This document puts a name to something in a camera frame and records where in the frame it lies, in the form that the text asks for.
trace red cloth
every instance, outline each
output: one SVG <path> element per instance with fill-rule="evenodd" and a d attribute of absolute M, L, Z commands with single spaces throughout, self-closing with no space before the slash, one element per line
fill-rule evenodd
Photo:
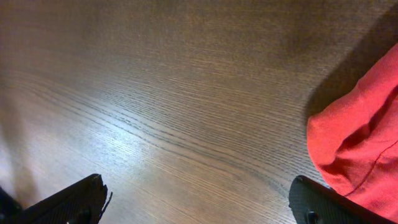
<path fill-rule="evenodd" d="M 310 157 L 339 194 L 398 222 L 398 44 L 308 120 Z"/>

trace wooden floor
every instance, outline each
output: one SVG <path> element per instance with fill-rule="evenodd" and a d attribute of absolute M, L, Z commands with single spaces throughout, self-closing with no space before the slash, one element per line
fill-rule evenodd
<path fill-rule="evenodd" d="M 0 1 L 0 186 L 100 173 L 102 223 L 294 223 L 308 115 L 398 41 L 390 1 Z"/>

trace wood grain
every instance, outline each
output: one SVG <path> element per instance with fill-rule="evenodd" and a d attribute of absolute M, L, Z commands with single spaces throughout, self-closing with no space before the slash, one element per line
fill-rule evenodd
<path fill-rule="evenodd" d="M 100 173 L 102 223 L 294 223 L 293 178 L 322 182 L 309 111 L 397 41 L 396 9 L 1 1 L 0 185 L 26 207 Z"/>

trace red fabric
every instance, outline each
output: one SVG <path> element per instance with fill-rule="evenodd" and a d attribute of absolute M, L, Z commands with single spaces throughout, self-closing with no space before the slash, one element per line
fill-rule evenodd
<path fill-rule="evenodd" d="M 398 222 L 398 44 L 308 120 L 310 157 L 339 194 Z"/>

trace red clothing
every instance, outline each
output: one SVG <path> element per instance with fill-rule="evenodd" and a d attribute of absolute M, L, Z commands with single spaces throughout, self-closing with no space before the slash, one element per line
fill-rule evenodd
<path fill-rule="evenodd" d="M 398 44 L 307 126 L 308 151 L 324 180 L 339 194 L 394 222 L 397 142 Z"/>

